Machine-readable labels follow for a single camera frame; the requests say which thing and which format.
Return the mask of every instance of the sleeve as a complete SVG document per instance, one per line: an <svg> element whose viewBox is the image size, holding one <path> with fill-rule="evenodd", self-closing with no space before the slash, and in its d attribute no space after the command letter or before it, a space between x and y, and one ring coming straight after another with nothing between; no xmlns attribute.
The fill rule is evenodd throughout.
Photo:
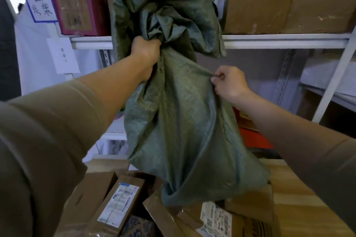
<svg viewBox="0 0 356 237"><path fill-rule="evenodd" d="M302 179L356 233L356 139L330 149Z"/></svg>
<svg viewBox="0 0 356 237"><path fill-rule="evenodd" d="M77 80L0 103L2 235L54 234L86 172L82 159L108 125L102 102Z"/></svg>

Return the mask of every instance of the white shelf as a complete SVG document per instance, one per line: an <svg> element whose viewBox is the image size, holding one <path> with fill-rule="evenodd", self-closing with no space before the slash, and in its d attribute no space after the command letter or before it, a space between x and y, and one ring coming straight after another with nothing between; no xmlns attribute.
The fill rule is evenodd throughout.
<svg viewBox="0 0 356 237"><path fill-rule="evenodd" d="M223 35L226 49L344 49L350 34ZM71 37L75 50L112 50L111 36Z"/></svg>
<svg viewBox="0 0 356 237"><path fill-rule="evenodd" d="M316 88L313 86L303 85L303 87L309 91L314 92L315 94L320 95L320 96L323 96L324 92L325 92L324 89ZM332 96L332 101L353 111L353 112L356 112L356 97L354 97L354 96L348 96L348 95L344 95L344 94L340 94L340 93L335 93Z"/></svg>
<svg viewBox="0 0 356 237"><path fill-rule="evenodd" d="M101 137L105 140L127 141L125 127L123 126L124 116L120 117L110 125L108 130Z"/></svg>

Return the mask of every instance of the barcode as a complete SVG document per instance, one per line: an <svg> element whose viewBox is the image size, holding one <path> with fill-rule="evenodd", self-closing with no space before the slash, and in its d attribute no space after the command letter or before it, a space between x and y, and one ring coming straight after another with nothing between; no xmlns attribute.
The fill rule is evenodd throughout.
<svg viewBox="0 0 356 237"><path fill-rule="evenodd" d="M127 194L127 195L132 195L133 194L133 192L131 190L126 190L126 189L122 189L122 188L118 192L119 193L124 193L124 194Z"/></svg>
<svg viewBox="0 0 356 237"><path fill-rule="evenodd" d="M225 227L225 235L228 236L229 235L229 218L227 215L224 216L224 227Z"/></svg>
<svg viewBox="0 0 356 237"><path fill-rule="evenodd" d="M207 225L209 226L209 227L212 227L212 221L208 218L207 219Z"/></svg>

